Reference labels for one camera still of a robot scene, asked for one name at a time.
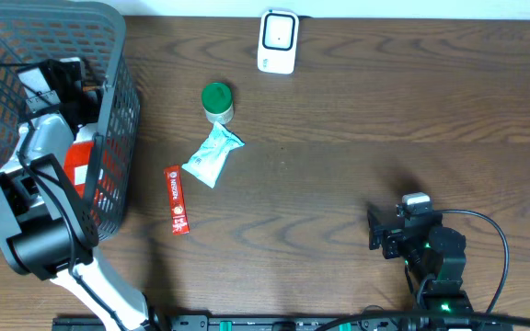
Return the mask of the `small orange snack box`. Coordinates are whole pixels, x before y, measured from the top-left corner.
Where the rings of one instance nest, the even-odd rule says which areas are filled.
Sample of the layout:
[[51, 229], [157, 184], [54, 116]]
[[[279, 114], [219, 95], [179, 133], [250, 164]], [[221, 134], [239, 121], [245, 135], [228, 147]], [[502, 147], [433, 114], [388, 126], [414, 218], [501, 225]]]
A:
[[103, 85], [89, 85], [82, 87], [83, 92], [101, 92], [103, 91]]

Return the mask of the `red tool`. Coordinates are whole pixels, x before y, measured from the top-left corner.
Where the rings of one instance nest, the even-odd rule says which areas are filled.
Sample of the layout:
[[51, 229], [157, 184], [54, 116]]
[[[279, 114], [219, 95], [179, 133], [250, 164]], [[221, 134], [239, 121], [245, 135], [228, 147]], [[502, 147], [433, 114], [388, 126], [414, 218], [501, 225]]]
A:
[[85, 197], [86, 175], [94, 147], [93, 137], [96, 129], [96, 123], [89, 123], [79, 129], [76, 140], [67, 152], [63, 166], [65, 174], [81, 198]]

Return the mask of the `green lid jar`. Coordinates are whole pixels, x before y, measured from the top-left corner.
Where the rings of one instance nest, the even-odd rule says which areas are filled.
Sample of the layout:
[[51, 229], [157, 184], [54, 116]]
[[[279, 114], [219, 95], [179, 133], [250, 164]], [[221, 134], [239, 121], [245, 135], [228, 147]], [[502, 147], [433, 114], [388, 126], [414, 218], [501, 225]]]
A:
[[234, 117], [232, 91], [225, 83], [210, 83], [202, 90], [201, 99], [205, 116], [211, 123], [226, 125]]

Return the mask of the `teal wet wipes pack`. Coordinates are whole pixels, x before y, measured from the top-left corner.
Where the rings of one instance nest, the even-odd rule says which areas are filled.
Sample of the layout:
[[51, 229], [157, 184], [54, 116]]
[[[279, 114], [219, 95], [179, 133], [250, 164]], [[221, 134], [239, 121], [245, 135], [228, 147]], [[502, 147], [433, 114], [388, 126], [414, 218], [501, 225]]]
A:
[[198, 151], [181, 167], [209, 188], [214, 188], [227, 156], [244, 145], [239, 137], [216, 122]]

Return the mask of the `red coffee stick packet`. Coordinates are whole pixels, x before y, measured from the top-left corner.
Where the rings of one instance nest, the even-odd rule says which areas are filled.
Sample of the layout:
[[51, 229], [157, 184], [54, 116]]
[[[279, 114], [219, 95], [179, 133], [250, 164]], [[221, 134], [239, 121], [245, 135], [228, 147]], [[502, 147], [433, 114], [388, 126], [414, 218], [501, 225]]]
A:
[[173, 165], [165, 168], [164, 175], [167, 182], [169, 209], [172, 217], [172, 234], [188, 234], [190, 226], [181, 185], [180, 166]]

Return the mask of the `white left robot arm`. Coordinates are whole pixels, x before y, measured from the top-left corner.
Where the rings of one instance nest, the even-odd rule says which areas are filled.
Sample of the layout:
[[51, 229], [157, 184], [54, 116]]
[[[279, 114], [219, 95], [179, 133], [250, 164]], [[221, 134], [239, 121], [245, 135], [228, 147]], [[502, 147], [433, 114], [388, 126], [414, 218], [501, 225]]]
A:
[[162, 330], [144, 294], [98, 249], [89, 206], [63, 170], [79, 133], [98, 120], [100, 96], [85, 90], [82, 59], [17, 63], [28, 111], [0, 168], [0, 249], [18, 274], [63, 287], [108, 330]]

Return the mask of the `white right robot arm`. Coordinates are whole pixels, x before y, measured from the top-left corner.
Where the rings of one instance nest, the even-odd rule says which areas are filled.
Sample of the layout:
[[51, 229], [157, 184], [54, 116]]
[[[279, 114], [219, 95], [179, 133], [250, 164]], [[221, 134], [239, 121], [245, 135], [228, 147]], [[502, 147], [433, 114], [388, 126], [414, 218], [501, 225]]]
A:
[[444, 317], [403, 319], [408, 330], [471, 329], [474, 324], [459, 313], [473, 307], [462, 290], [467, 258], [466, 238], [443, 226], [443, 216], [430, 202], [397, 205], [397, 221], [381, 223], [377, 211], [367, 212], [369, 248], [381, 249], [385, 259], [403, 258], [409, 289], [418, 310], [444, 313]]

